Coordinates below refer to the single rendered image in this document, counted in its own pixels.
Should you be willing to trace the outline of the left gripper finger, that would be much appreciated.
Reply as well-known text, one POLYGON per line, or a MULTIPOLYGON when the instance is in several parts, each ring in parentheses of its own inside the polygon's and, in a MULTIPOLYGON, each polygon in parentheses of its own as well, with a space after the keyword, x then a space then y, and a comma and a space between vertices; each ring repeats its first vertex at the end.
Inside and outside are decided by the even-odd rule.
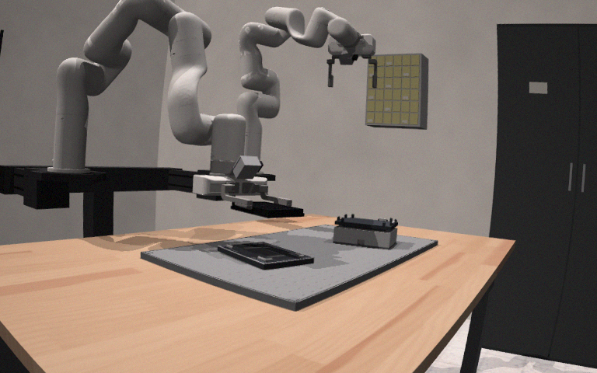
POLYGON ((377 60, 372 59, 371 55, 362 55, 364 59, 368 59, 369 64, 374 64, 374 75, 372 76, 372 88, 377 88, 377 60))
POLYGON ((327 64, 329 65, 328 87, 333 87, 332 64, 334 64, 335 59, 338 59, 339 57, 340 55, 332 55, 332 59, 327 59, 327 64))

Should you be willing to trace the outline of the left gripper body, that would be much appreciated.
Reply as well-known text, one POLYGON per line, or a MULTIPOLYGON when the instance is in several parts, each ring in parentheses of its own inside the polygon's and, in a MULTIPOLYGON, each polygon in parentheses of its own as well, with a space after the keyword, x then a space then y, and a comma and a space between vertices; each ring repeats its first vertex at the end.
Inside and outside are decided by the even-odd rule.
MULTIPOLYGON (((361 34, 364 36, 360 39, 358 44, 355 46, 355 53, 359 57, 362 55, 374 55, 375 54, 375 38, 371 34, 361 34)), ((329 37, 328 40, 328 52, 332 55, 341 55, 344 46, 337 42, 334 38, 329 37)))

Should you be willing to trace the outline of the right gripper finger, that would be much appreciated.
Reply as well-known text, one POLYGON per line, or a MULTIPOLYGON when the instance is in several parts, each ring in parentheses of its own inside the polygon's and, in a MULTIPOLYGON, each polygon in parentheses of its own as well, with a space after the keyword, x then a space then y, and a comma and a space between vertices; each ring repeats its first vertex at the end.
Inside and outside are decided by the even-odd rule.
POLYGON ((234 197, 229 196, 229 193, 239 193, 239 183, 225 183, 222 184, 221 188, 221 196, 223 200, 235 202, 235 205, 252 210, 253 209, 253 200, 246 199, 242 197, 234 197), (247 208, 248 207, 248 208, 247 208))
POLYGON ((268 185, 256 185, 256 183, 243 183, 242 193, 260 193, 263 200, 273 201, 274 204, 292 206, 292 199, 283 197, 274 197, 268 195, 268 185))

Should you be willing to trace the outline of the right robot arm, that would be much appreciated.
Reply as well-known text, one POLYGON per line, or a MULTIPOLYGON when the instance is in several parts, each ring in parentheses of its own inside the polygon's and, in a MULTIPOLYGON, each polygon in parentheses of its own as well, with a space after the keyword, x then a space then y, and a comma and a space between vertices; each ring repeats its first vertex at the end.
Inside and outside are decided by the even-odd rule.
POLYGON ((169 37, 173 77, 167 106, 174 137, 187 145, 211 145, 210 173, 253 179, 264 164, 256 156, 243 156, 246 119, 199 111, 197 85, 208 70, 204 49, 211 42, 211 29, 170 0, 120 0, 84 44, 84 55, 95 64, 81 58, 68 58, 60 64, 53 167, 47 171, 90 173, 85 168, 87 96, 101 94, 126 67, 132 52, 126 39, 139 19, 169 37))

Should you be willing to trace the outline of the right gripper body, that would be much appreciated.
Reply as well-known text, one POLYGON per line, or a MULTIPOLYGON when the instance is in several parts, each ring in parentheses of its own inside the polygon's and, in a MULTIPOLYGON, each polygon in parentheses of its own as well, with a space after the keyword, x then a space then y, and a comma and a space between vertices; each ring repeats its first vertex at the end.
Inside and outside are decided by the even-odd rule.
POLYGON ((239 183, 239 193, 229 193, 229 196, 260 196, 260 193, 242 193, 243 183, 267 185, 267 178, 255 176, 253 179, 236 179, 221 173, 209 173, 210 176, 194 175, 193 193, 203 196, 221 196, 222 184, 239 183))

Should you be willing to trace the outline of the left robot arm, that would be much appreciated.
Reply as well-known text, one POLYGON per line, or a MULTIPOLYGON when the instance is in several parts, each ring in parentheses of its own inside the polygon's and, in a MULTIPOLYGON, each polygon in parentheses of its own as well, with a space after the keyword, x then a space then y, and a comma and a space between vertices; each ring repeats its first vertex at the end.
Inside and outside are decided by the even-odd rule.
POLYGON ((320 48, 329 34, 344 46, 340 65, 353 65, 358 59, 354 54, 355 46, 363 38, 346 19, 322 7, 314 10, 306 31, 304 15, 298 9, 270 8, 265 13, 265 21, 269 26, 247 23, 239 34, 241 84, 245 89, 263 93, 244 92, 237 99, 237 113, 246 119, 244 155, 257 156, 259 161, 262 139, 259 117, 271 119, 278 115, 280 82, 275 71, 263 68, 257 44, 279 47, 292 37, 299 44, 320 48))

